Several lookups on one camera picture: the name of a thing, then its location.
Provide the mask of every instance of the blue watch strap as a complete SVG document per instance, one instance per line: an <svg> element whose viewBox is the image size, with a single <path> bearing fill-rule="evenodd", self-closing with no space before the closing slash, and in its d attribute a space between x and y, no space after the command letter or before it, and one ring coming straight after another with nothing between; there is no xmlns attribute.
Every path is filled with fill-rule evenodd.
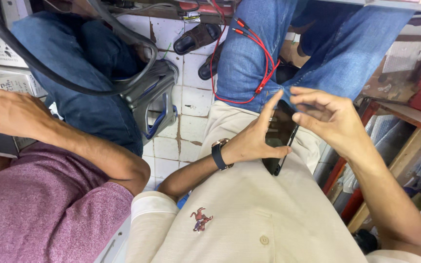
<svg viewBox="0 0 421 263"><path fill-rule="evenodd" d="M217 143L214 147L212 147L212 158L214 159L215 164L217 164L217 167L223 171L227 169L227 165L225 164L224 159L222 159L222 154L220 153L221 146L222 145L220 143Z"/></svg>

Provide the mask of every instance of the black smartphone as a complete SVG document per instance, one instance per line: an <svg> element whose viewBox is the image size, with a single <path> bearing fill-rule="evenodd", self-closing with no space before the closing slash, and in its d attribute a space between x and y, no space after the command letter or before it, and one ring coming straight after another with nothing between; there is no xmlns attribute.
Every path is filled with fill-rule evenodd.
<svg viewBox="0 0 421 263"><path fill-rule="evenodd" d="M279 100L274 115L269 122L268 132L266 133L267 145L272 147L291 146L298 130L298 124L292 120L292 115L295 112L284 100ZM284 157L282 164L279 164L279 158L263 158L262 163L264 163L270 174L278 176L286 157Z"/></svg>

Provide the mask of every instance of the purple shirt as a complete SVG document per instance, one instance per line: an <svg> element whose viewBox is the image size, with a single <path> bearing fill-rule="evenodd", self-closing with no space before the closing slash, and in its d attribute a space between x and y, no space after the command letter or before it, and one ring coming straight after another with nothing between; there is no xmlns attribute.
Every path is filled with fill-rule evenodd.
<svg viewBox="0 0 421 263"><path fill-rule="evenodd" d="M0 262L92 262L132 194L89 161L35 143L0 172Z"/></svg>

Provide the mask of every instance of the jeans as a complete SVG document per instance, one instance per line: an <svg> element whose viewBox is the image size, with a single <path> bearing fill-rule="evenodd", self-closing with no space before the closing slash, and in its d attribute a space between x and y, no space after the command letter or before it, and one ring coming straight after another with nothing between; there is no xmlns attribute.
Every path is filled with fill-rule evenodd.
<svg viewBox="0 0 421 263"><path fill-rule="evenodd" d="M315 21L302 37L301 47L311 56L297 74L281 85L276 74L262 92L247 104L228 105L260 112L279 89L289 103L291 86L320 89L354 99L371 77L413 10L311 1L292 21L297 0L243 0L235 18L241 18L260 37L276 62L287 30ZM219 61L217 96L244 102L261 82L266 65L262 48L232 32L232 20Z"/></svg>
<svg viewBox="0 0 421 263"><path fill-rule="evenodd" d="M80 16L39 12L14 23L12 33L42 63L80 86L114 89L111 78L128 77L143 67L124 41L99 21ZM91 96L61 86L34 68L48 92L49 104L71 126L109 140L142 156L142 135L119 95Z"/></svg>

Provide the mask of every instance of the embroidered logo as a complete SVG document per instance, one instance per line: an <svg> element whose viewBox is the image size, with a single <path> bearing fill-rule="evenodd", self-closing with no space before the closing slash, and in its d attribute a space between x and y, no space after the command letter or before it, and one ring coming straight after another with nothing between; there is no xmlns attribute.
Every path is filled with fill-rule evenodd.
<svg viewBox="0 0 421 263"><path fill-rule="evenodd" d="M202 213L202 210L204 210L205 208L199 208L198 210L197 210L197 213L196 212L193 212L191 215L190 215L190 217L192 217L193 215L194 215L194 218L196 219L196 224L194 225L194 229L193 229L193 231L194 232L196 232L196 231L204 231L204 230L206 230L206 228L204 227L204 225L207 223L207 222L209 222L209 221L211 221L212 220L212 218L214 217L214 216L210 216L210 217L206 217L206 215L205 214L203 214Z"/></svg>

